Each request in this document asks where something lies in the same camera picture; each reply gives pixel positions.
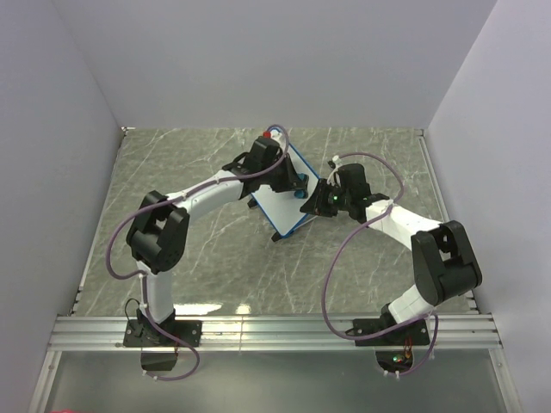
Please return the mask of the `blue heart-shaped eraser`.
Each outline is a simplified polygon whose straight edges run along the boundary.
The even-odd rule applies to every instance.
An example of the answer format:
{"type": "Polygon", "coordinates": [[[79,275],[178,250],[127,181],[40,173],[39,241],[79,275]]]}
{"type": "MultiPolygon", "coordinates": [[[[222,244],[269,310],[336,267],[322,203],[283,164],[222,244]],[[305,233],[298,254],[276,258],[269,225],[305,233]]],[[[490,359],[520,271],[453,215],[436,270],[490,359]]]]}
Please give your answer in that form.
{"type": "Polygon", "coordinates": [[[294,182],[295,191],[294,197],[297,199],[307,199],[308,198],[308,181],[309,176],[307,174],[299,173],[297,175],[297,180],[294,182]]]}

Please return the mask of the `blue-framed whiteboard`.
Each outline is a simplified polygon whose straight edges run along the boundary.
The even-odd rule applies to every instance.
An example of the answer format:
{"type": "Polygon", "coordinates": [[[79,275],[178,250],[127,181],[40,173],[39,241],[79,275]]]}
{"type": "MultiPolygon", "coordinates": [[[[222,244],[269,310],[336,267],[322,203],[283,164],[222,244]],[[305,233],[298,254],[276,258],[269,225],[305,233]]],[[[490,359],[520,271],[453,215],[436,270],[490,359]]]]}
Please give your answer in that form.
{"type": "MultiPolygon", "coordinates": [[[[317,185],[319,175],[292,144],[289,145],[288,154],[296,172],[309,176],[309,198],[317,185]]],[[[298,228],[314,219],[313,215],[300,211],[300,207],[308,198],[305,200],[297,199],[294,197],[293,192],[277,194],[269,186],[262,185],[251,197],[256,199],[257,206],[262,210],[275,229],[275,232],[279,232],[282,235],[282,239],[290,237],[298,228]]]]}

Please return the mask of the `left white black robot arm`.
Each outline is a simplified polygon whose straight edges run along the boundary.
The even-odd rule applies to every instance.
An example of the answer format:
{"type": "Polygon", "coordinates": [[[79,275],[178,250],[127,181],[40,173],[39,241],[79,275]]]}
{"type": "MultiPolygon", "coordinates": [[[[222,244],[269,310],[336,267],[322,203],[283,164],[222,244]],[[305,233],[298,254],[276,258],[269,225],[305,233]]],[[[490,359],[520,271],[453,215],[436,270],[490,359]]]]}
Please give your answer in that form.
{"type": "Polygon", "coordinates": [[[171,270],[182,259],[189,227],[224,205],[248,199],[259,207],[275,233],[272,241],[289,237],[306,223],[300,211],[319,179],[295,151],[282,156],[244,152],[214,176],[190,188],[145,196],[127,233],[127,244],[137,262],[142,283],[137,323],[155,346],[171,339],[189,341],[192,329],[180,330],[172,299],[171,270]]]}

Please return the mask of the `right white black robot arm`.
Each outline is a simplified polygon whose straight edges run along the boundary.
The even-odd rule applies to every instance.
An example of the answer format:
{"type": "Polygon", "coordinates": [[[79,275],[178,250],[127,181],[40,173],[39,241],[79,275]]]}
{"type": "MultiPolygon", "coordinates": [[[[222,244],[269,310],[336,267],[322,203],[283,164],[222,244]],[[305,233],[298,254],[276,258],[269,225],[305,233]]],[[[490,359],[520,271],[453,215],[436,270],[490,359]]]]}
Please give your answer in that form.
{"type": "Polygon", "coordinates": [[[357,227],[341,244],[331,261],[322,289],[322,316],[328,329],[345,340],[367,341],[382,337],[397,344],[409,336],[411,324],[429,316],[443,302],[482,283],[482,273],[464,226],[456,221],[439,222],[413,213],[384,194],[373,194],[368,184],[331,185],[318,181],[300,210],[332,218],[347,212],[357,227]],[[326,293],[337,259],[347,243],[364,229],[374,229],[404,245],[412,253],[414,283],[385,305],[376,331],[350,336],[335,329],[327,314],[326,293]]]}

